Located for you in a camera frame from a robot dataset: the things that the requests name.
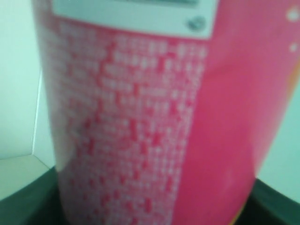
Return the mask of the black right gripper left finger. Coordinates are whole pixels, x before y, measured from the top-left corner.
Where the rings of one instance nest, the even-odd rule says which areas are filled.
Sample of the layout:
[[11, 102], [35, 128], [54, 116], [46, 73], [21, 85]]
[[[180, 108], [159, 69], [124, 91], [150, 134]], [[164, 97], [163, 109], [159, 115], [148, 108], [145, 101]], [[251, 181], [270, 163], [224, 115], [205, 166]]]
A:
[[0, 201], [2, 225], [67, 225], [55, 168]]

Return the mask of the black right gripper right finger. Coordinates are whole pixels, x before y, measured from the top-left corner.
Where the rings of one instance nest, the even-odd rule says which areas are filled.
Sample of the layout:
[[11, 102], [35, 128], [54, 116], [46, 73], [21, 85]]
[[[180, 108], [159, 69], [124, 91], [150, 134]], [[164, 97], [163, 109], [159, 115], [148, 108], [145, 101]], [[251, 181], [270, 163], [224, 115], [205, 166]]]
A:
[[238, 225], [300, 225], [300, 204], [257, 179]]

